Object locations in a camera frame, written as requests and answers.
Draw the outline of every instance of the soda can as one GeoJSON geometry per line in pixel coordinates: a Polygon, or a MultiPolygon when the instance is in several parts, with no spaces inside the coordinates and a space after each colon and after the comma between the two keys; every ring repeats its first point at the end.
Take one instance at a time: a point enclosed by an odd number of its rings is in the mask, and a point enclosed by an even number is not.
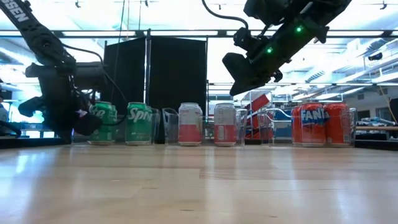
{"type": "MultiPolygon", "coordinates": [[[[90,114],[101,118],[103,124],[113,124],[112,105],[109,102],[97,101],[90,107],[90,114]]],[[[92,145],[110,145],[113,143],[112,126],[101,125],[90,135],[88,142],[92,145]]]]}
{"type": "Polygon", "coordinates": [[[306,147],[324,146],[326,126],[329,119],[321,103],[306,103],[301,106],[302,145],[306,147]]]}
{"type": "MultiPolygon", "coordinates": [[[[118,111],[117,111],[115,105],[112,105],[112,120],[113,120],[113,122],[112,122],[113,124],[118,122],[118,111]]],[[[112,126],[111,129],[112,129],[112,140],[115,141],[116,140],[116,129],[117,129],[117,126],[116,125],[112,126]]]]}
{"type": "Polygon", "coordinates": [[[214,108],[214,142],[217,146],[236,143],[236,109],[233,103],[218,103],[214,108]]]}
{"type": "Polygon", "coordinates": [[[202,111],[197,103],[182,103],[178,109],[178,142],[197,146],[202,140],[202,111]]]}
{"type": "Polygon", "coordinates": [[[129,103],[127,106],[126,143],[132,146],[150,144],[152,111],[145,103],[129,103]]]}
{"type": "Polygon", "coordinates": [[[292,110],[292,142],[295,146],[302,143],[300,110],[301,106],[295,106],[292,110]]]}
{"type": "Polygon", "coordinates": [[[351,144],[351,122],[346,103],[328,103],[324,107],[329,120],[326,121],[327,143],[331,146],[351,144]]]}

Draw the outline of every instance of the black backdrop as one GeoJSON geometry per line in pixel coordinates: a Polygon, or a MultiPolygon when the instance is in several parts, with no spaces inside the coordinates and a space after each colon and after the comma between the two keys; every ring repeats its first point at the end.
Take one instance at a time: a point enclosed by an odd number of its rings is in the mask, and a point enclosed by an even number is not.
{"type": "MultiPolygon", "coordinates": [[[[171,37],[150,38],[150,73],[146,103],[162,108],[178,107],[184,102],[195,102],[206,111],[206,41],[171,37]]],[[[113,77],[117,44],[105,48],[104,63],[113,77]]],[[[143,102],[146,60],[146,39],[120,43],[116,84],[128,102],[143,102]]],[[[118,115],[125,114],[126,104],[112,87],[101,95],[101,100],[116,105],[118,115]]],[[[158,143],[164,142],[163,121],[160,121],[158,143]]]]}

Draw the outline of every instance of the table surface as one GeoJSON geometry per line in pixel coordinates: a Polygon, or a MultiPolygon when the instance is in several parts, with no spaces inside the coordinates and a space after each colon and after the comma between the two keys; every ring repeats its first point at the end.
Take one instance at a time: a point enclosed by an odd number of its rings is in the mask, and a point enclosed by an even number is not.
{"type": "Polygon", "coordinates": [[[397,223],[398,154],[246,146],[0,151],[0,223],[397,223]]]}

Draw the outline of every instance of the ceiling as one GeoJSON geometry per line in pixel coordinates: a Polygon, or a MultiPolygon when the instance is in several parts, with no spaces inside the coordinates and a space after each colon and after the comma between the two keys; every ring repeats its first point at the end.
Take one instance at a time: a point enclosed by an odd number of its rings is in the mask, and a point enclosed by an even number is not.
{"type": "MultiPolygon", "coordinates": [[[[223,15],[239,16],[249,22],[250,29],[262,29],[264,24],[259,20],[248,18],[243,13],[245,0],[207,0],[209,7],[215,12],[223,15]]],[[[332,21],[329,26],[333,30],[384,30],[396,29],[398,27],[398,2],[396,0],[385,0],[386,7],[383,8],[383,0],[352,0],[347,10],[332,21]]],[[[31,8],[36,18],[51,30],[119,30],[123,12],[122,29],[124,30],[198,30],[198,29],[238,29],[242,26],[239,22],[228,21],[213,17],[205,11],[200,0],[148,0],[148,1],[125,1],[122,0],[30,0],[31,8]]],[[[0,13],[0,30],[15,30],[7,17],[0,13]]],[[[80,47],[103,54],[105,40],[110,43],[117,39],[63,39],[62,41],[74,47],[80,47]]],[[[357,74],[368,67],[376,66],[377,63],[370,62],[363,53],[365,46],[371,39],[328,39],[326,44],[309,43],[292,62],[285,64],[281,70],[284,73],[282,82],[303,83],[308,79],[316,77],[311,82],[337,82],[339,79],[357,74]]],[[[386,51],[389,59],[395,57],[394,47],[390,46],[373,50],[373,52],[386,51]]],[[[0,39],[1,55],[18,61],[20,65],[15,67],[23,71],[26,65],[35,62],[34,56],[29,51],[21,38],[0,39]]],[[[209,40],[209,65],[208,76],[210,82],[229,83],[233,82],[229,73],[221,63],[221,59],[227,52],[244,54],[245,51],[234,47],[232,39],[210,39],[209,40]]],[[[98,60],[94,55],[71,50],[70,53],[80,62],[98,60]]],[[[1,67],[4,71],[10,67],[1,67]]],[[[31,82],[19,76],[19,82],[31,82]]],[[[0,78],[15,81],[4,72],[0,78]]],[[[315,89],[323,91],[321,86],[315,89]]],[[[212,94],[227,94],[228,89],[213,90],[212,94]]],[[[277,92],[292,94],[302,93],[308,88],[277,87],[277,92]]]]}

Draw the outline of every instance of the red and white can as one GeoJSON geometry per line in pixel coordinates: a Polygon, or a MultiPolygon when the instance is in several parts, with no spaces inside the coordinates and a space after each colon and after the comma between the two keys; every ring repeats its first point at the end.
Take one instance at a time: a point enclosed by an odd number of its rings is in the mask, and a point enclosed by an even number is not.
{"type": "Polygon", "coordinates": [[[236,109],[233,103],[218,103],[214,108],[214,142],[217,146],[236,143],[236,109]]]}
{"type": "Polygon", "coordinates": [[[197,103],[182,103],[178,109],[178,142],[182,146],[197,146],[202,141],[203,113],[197,103]]]}
{"type": "Polygon", "coordinates": [[[292,110],[292,142],[295,146],[302,143],[301,137],[301,106],[295,106],[292,110]]]}
{"type": "Polygon", "coordinates": [[[328,103],[324,107],[329,119],[326,121],[327,143],[331,146],[351,144],[351,122],[346,103],[328,103]]]}
{"type": "Polygon", "coordinates": [[[321,103],[306,103],[301,106],[302,145],[319,147],[326,144],[326,120],[329,118],[321,103]]]}

